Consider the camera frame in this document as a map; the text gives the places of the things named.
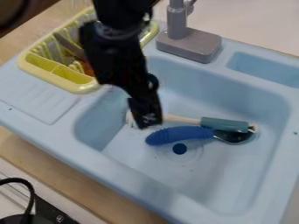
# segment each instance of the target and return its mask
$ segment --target yellow dish rack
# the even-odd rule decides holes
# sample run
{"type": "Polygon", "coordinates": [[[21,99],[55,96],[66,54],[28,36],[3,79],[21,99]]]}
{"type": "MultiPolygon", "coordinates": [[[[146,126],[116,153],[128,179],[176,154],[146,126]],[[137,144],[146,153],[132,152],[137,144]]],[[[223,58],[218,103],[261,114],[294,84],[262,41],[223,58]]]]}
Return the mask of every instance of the yellow dish rack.
{"type": "MultiPolygon", "coordinates": [[[[52,83],[74,94],[87,94],[100,87],[96,79],[86,75],[81,63],[62,47],[53,33],[79,43],[78,28],[87,21],[96,19],[94,8],[88,8],[66,24],[55,29],[17,58],[18,66],[41,80],[52,83]]],[[[159,32],[157,22],[152,22],[148,30],[141,35],[141,44],[145,46],[159,32]]]]}

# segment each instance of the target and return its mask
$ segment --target light blue sink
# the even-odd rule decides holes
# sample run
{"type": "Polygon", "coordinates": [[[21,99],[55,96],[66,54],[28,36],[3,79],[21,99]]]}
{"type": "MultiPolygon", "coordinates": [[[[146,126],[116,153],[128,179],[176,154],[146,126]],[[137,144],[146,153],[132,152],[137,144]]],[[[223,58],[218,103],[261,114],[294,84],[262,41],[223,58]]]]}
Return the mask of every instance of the light blue sink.
{"type": "Polygon", "coordinates": [[[173,223],[280,223],[299,171],[299,59],[228,39],[208,65],[159,52],[155,41],[144,51],[161,82],[165,112],[257,123],[259,134],[242,145],[185,141],[183,155],[172,151],[173,144],[150,147],[144,138],[162,127],[130,128],[127,95],[119,88],[69,94],[21,72],[15,60],[0,77],[43,87],[68,107],[56,102],[54,116],[43,108],[55,103],[54,96],[45,102],[39,95],[24,106],[0,90],[0,122],[173,223]]]}

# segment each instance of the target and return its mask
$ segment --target screw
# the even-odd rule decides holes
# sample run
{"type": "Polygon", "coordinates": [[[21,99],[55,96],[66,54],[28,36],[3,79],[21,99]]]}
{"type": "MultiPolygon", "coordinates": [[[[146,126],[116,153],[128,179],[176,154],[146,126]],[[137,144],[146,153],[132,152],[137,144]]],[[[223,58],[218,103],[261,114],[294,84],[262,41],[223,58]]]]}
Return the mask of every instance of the screw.
{"type": "Polygon", "coordinates": [[[63,216],[63,215],[58,215],[57,217],[56,217],[56,221],[58,222],[58,223],[61,223],[61,222],[63,222],[64,221],[64,219],[65,219],[65,217],[63,216]]]}

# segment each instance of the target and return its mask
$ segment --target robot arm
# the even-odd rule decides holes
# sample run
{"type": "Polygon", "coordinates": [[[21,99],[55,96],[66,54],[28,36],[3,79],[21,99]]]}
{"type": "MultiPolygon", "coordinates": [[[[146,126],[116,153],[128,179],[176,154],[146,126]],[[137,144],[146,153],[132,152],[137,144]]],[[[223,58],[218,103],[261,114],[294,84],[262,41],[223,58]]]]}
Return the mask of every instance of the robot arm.
{"type": "Polygon", "coordinates": [[[140,129],[162,123],[157,95],[159,82],[147,70],[139,42],[141,30],[150,21],[150,2],[155,0],[94,0],[100,23],[84,24],[80,42],[97,81],[125,90],[129,107],[140,129]]]}

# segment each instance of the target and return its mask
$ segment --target faucet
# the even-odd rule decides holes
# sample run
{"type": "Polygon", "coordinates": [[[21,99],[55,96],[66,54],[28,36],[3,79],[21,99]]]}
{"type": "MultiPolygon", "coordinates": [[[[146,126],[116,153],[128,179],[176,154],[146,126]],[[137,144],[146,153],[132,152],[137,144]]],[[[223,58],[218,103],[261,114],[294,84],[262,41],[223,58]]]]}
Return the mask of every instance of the faucet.
{"type": "Polygon", "coordinates": [[[170,39],[183,39],[187,35],[187,17],[193,13],[196,2],[197,0],[170,0],[167,7],[167,33],[170,39]]]}
{"type": "Polygon", "coordinates": [[[187,26],[187,18],[193,13],[196,2],[197,0],[170,0],[167,6],[167,31],[162,31],[157,36],[156,48],[206,64],[218,55],[222,38],[187,26]]]}

